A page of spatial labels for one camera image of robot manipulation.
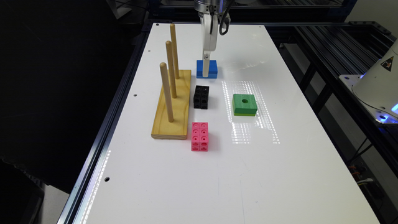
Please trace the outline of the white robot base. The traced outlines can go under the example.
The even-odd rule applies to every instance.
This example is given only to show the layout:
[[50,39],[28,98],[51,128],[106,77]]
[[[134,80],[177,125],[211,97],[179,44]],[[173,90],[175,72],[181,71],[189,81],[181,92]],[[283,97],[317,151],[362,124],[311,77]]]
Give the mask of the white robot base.
[[397,124],[397,42],[365,74],[339,79],[376,122]]

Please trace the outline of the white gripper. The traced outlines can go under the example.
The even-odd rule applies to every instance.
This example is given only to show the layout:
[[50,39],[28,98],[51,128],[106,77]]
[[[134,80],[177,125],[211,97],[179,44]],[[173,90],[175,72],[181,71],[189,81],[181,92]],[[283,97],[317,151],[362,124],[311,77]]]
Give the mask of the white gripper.
[[225,35],[229,31],[230,7],[231,1],[228,0],[194,0],[202,28],[203,78],[208,78],[210,54],[216,49],[218,34]]

